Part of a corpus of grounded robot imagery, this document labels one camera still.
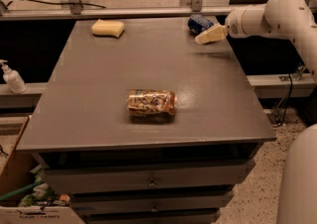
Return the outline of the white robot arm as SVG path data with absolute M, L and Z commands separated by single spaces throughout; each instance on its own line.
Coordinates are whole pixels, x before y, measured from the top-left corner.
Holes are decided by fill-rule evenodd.
M 287 39 L 317 80 L 317 24 L 305 0 L 267 0 L 237 8 L 223 25 L 215 24 L 195 37 L 199 45 L 226 37 Z M 276 224 L 317 224 L 317 125 L 301 132 L 284 165 Z

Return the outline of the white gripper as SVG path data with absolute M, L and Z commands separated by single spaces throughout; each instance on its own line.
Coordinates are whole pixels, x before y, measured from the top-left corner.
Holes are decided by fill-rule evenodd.
M 227 35 L 239 39 L 250 35 L 250 13 L 248 7 L 236 8 L 225 19 L 225 26 L 217 23 L 195 37 L 198 45 L 223 41 Z

